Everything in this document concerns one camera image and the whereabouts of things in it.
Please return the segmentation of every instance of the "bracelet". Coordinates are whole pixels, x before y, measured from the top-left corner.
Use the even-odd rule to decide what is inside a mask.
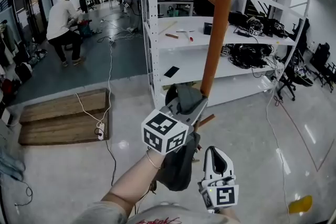
[[[147,159],[149,160],[149,162],[156,168],[156,169],[161,169],[161,167],[157,167],[154,163],[153,163],[153,161],[151,160],[151,158],[149,158],[149,155],[148,155],[148,151],[146,151],[146,156],[147,156]]]

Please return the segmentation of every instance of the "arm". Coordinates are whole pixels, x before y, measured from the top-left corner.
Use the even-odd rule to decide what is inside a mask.
[[[74,5],[70,1],[68,1],[68,3],[67,3],[67,10],[68,10],[71,18],[76,21],[78,19],[79,14],[77,13]]]
[[[219,214],[227,216],[227,217],[230,217],[232,219],[235,219],[235,220],[239,221],[239,219],[237,218],[234,210],[231,207],[221,209],[219,211]]]
[[[161,166],[165,157],[154,150],[149,150],[148,155],[156,167]],[[103,197],[102,201],[112,201],[118,204],[129,216],[133,206],[148,190],[157,171],[158,169],[144,155],[117,180],[110,191]]]

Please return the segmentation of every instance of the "white shirt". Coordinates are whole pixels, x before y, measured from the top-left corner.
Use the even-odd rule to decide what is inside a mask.
[[[70,1],[59,0],[50,10],[47,28],[47,39],[53,39],[69,31],[69,17],[78,18],[78,13]]]

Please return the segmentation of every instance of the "shelving unit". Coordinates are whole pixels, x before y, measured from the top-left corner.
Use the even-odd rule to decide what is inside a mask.
[[[301,20],[305,20],[310,2],[307,0],[305,14],[301,15],[273,0],[257,1],[281,9],[283,13],[293,14]],[[141,0],[141,3],[149,85],[155,107],[161,108],[165,98],[164,86],[173,83],[196,82],[202,79],[210,41],[210,36],[203,34],[203,25],[205,22],[212,23],[213,18],[199,16],[158,18],[158,0]],[[275,48],[278,45],[291,46],[291,56],[301,35],[303,25],[302,23],[296,40],[279,38],[275,35],[273,37],[258,36],[256,39],[243,37],[234,33],[236,27],[229,26],[223,44],[255,44],[255,46],[270,44]],[[194,41],[190,42],[184,33],[176,33],[179,29],[193,30],[190,34]],[[177,34],[179,39],[167,37],[166,33]],[[267,59],[271,61],[270,64],[272,62],[275,64],[271,64],[273,68],[265,66],[263,68],[242,69],[233,65],[228,57],[221,57],[208,106],[273,89],[275,84],[263,73],[275,70],[274,74],[279,79],[290,58],[283,64],[274,60],[273,56],[269,56]],[[164,76],[172,66],[178,67],[179,70],[171,78]]]

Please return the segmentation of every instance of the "smartphone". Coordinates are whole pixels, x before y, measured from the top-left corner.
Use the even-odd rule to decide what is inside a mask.
[[[172,76],[175,75],[175,73],[179,70],[178,67],[172,67],[171,69],[169,69],[165,74],[164,76],[168,77],[168,78],[171,78]]]

